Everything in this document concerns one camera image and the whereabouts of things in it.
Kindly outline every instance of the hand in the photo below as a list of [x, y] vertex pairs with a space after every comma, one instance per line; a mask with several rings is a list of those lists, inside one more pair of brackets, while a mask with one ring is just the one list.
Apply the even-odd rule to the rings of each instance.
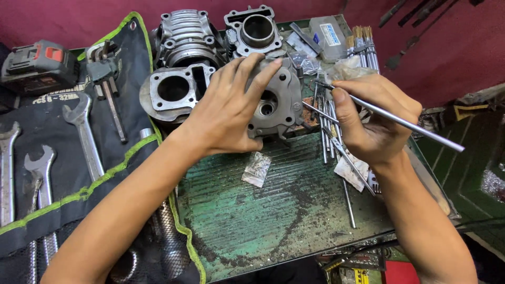
[[264, 58], [264, 54], [253, 53], [247, 58], [234, 59], [216, 71], [204, 97], [167, 140], [178, 139], [186, 145], [193, 144], [201, 151], [202, 157], [261, 150], [263, 142], [247, 136], [247, 124], [265, 87], [282, 66], [281, 59], [271, 62], [256, 75], [245, 92], [251, 71]]
[[332, 94], [342, 139], [349, 151], [372, 169], [390, 164], [402, 152], [411, 131], [378, 114], [362, 124], [348, 92], [413, 124], [417, 124], [421, 104], [380, 75], [333, 81], [332, 85], [336, 87]]

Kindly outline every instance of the bolt hole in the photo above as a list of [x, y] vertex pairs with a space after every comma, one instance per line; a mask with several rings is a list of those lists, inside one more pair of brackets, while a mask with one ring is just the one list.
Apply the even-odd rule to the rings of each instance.
[[274, 107], [270, 104], [264, 104], [260, 108], [260, 113], [264, 116], [269, 116], [274, 112]]

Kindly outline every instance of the right hand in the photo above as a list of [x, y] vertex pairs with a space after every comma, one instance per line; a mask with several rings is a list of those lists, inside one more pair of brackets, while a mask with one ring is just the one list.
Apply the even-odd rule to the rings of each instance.
[[348, 92], [413, 124], [417, 124], [421, 104], [380, 75], [333, 81], [332, 85], [336, 87], [332, 91], [335, 112], [349, 151], [372, 169], [391, 164], [402, 152], [411, 131], [378, 114], [362, 124]]

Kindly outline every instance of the left hand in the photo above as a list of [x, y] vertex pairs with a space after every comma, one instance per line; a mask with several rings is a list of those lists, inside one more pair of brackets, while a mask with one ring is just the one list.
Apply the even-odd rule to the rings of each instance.
[[247, 136], [247, 124], [266, 86], [282, 66], [280, 58], [271, 62], [245, 92], [251, 71], [264, 58], [264, 54], [253, 53], [247, 58], [234, 59], [216, 71], [203, 98], [167, 140], [193, 145], [201, 157], [261, 150], [263, 142]]

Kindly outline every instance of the combination wrench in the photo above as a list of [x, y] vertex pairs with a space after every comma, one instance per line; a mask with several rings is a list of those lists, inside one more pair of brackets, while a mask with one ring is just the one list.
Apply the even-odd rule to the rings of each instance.
[[77, 92], [79, 97], [79, 104], [75, 109], [70, 110], [70, 107], [63, 105], [63, 118], [66, 122], [71, 123], [77, 127], [79, 138], [81, 139], [82, 149], [86, 157], [89, 175], [91, 180], [95, 181], [104, 175], [104, 168], [98, 155], [98, 149], [93, 138], [93, 132], [89, 125], [89, 111], [91, 110], [91, 97], [81, 91]]
[[[34, 179], [41, 179], [40, 186], [35, 189], [37, 191], [37, 204], [39, 209], [47, 207], [53, 203], [51, 179], [49, 178], [49, 175], [51, 172], [51, 166], [56, 157], [56, 152], [51, 147], [42, 145], [42, 149], [44, 150], [44, 155], [36, 161], [32, 161], [29, 154], [26, 154], [25, 156], [25, 169], [31, 172]], [[46, 265], [49, 265], [49, 261], [58, 251], [56, 233], [50, 233], [42, 238], [42, 245], [44, 247], [45, 263]]]
[[0, 133], [0, 150], [2, 151], [2, 165], [0, 167], [0, 226], [14, 222], [14, 142], [21, 133], [17, 121], [11, 131]]

